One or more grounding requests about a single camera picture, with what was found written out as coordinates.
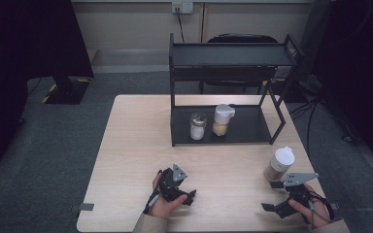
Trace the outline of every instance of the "black chair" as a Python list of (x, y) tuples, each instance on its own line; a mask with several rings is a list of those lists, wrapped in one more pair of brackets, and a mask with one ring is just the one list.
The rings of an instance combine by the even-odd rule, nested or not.
[[(208, 43), (278, 43), (277, 40), (270, 36), (263, 36), (263, 35), (253, 35), (253, 34), (236, 34), (236, 33), (229, 33), (229, 34), (221, 34), (216, 36), (208, 41)], [(259, 67), (259, 69), (265, 70), (265, 74), (272, 74), (274, 76), (275, 70), (277, 67)], [(244, 81), (200, 81), (199, 82), (199, 90), (200, 93), (204, 93), (204, 84), (207, 85), (226, 85), (226, 86), (242, 86), (244, 87), (243, 91), (247, 87), (257, 87), (257, 94), (260, 93), (262, 88), (262, 81), (259, 82), (244, 82)]]

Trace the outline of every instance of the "white cap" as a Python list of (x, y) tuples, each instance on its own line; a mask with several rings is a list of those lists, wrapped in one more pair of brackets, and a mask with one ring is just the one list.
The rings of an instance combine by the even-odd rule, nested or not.
[(271, 166), (277, 172), (286, 172), (290, 165), (295, 161), (292, 149), (289, 147), (284, 147), (275, 151), (275, 156), (271, 159)]
[(215, 108), (214, 121), (219, 124), (228, 124), (235, 116), (235, 109), (228, 105), (220, 104)]

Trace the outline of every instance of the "light wood tabletop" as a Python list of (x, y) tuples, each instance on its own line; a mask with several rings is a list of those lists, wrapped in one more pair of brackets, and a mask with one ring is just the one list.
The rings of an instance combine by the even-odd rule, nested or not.
[[(254, 95), (176, 95), (177, 105), (257, 104)], [(169, 232), (305, 230), (300, 214), (281, 219), (261, 203), (288, 198), (263, 175), (275, 150), (290, 147), (292, 173), (314, 173), (285, 104), (287, 124), (273, 145), (171, 146), (170, 95), (119, 95), (112, 108), (81, 211), (81, 232), (131, 232), (152, 194), (159, 169), (178, 164), (188, 175), (180, 186), (197, 190), (191, 206), (173, 212)], [(280, 121), (270, 98), (262, 104), (268, 128)], [(308, 182), (323, 195), (317, 179)]]

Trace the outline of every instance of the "gray carpet floor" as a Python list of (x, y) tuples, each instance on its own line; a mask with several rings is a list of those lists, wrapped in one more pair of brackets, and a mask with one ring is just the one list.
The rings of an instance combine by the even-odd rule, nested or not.
[[(80, 105), (41, 101), (51, 78), (31, 80), (23, 118), (0, 162), (0, 232), (78, 232), (84, 201), (114, 98), (119, 94), (169, 94), (168, 72), (97, 74)], [(198, 83), (177, 84), (178, 94), (198, 94)], [(240, 94), (242, 88), (206, 86), (206, 94)], [(245, 94), (254, 94), (247, 89)], [(290, 111), (302, 104), (287, 103)], [(352, 232), (373, 232), (373, 165), (368, 154), (341, 140), (339, 120), (319, 104), (294, 120), (330, 202), (336, 202)]]

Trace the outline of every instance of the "chair backrest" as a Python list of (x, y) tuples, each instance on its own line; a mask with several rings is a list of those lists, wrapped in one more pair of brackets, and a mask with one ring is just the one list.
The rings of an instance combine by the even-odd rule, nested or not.
[(211, 38), (208, 43), (278, 43), (270, 36), (227, 33)]

